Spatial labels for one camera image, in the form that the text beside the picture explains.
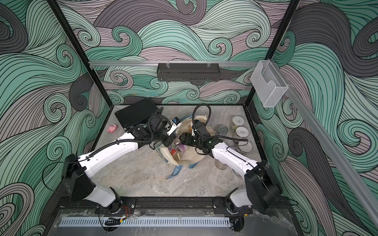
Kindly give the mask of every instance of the wave pattern wallpaper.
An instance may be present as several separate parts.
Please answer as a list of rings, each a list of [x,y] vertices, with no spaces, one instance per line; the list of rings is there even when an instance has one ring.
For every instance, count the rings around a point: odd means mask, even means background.
[[[290,0],[58,0],[89,60],[264,59]],[[316,2],[306,0],[302,5]],[[157,67],[97,67],[115,104],[243,103],[254,68],[218,82],[160,82]]]
[[[56,197],[42,170],[88,152],[107,112],[47,2],[0,1],[1,235],[44,233]],[[62,164],[50,167],[56,189]]]
[[[296,10],[274,55],[282,72],[378,196],[378,1],[321,0]],[[289,97],[253,98],[253,121],[305,235],[378,235]]]

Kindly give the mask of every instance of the aluminum rail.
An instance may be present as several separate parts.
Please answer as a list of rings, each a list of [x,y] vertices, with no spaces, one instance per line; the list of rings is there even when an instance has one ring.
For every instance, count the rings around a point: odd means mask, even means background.
[[[286,94],[290,97],[294,106],[297,108],[303,119],[306,121],[307,125],[310,127],[312,133],[319,141],[325,154],[331,158],[336,168],[348,183],[350,189],[354,192],[357,199],[364,207],[366,213],[370,216],[370,219],[373,221],[375,226],[378,227],[378,200],[373,195],[373,192],[366,185],[362,177],[357,173],[349,160],[342,153],[341,149],[337,146],[334,139],[331,138],[327,130],[319,122],[316,116],[302,102],[302,98],[298,94],[298,92],[289,85]]]
[[[90,66],[158,66],[159,63],[218,63],[219,66],[255,67],[258,61],[141,61],[141,60],[90,60]]]

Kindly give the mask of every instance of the pink toy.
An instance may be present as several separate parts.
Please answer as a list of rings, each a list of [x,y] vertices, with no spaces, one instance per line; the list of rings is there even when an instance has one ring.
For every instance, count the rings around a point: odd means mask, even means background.
[[[116,128],[117,128],[117,125],[111,125],[111,126],[109,126],[109,128],[108,128],[108,132],[109,132],[109,133],[113,133],[113,132],[116,130]]]

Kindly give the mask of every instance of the clear acrylic holder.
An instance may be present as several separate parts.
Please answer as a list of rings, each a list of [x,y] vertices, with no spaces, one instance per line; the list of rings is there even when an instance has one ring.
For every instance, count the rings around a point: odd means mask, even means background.
[[[275,107],[288,89],[276,63],[260,60],[251,76],[251,82],[263,107]]]

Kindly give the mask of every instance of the jar lid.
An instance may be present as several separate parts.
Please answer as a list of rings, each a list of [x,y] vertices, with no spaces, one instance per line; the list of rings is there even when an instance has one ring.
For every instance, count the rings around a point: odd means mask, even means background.
[[[239,145],[238,148],[245,153],[248,153],[248,152],[252,151],[252,149],[253,149],[253,146],[250,142],[239,141],[238,145]]]
[[[228,128],[225,125],[220,125],[218,126],[217,131],[222,135],[226,135],[228,132]]]
[[[238,126],[244,125],[244,119],[241,118],[240,116],[234,116],[234,117],[232,118],[232,122],[233,122],[235,125],[238,125]]]
[[[243,137],[243,138],[249,135],[248,129],[242,126],[237,127],[235,130],[235,133],[237,134],[237,136]]]

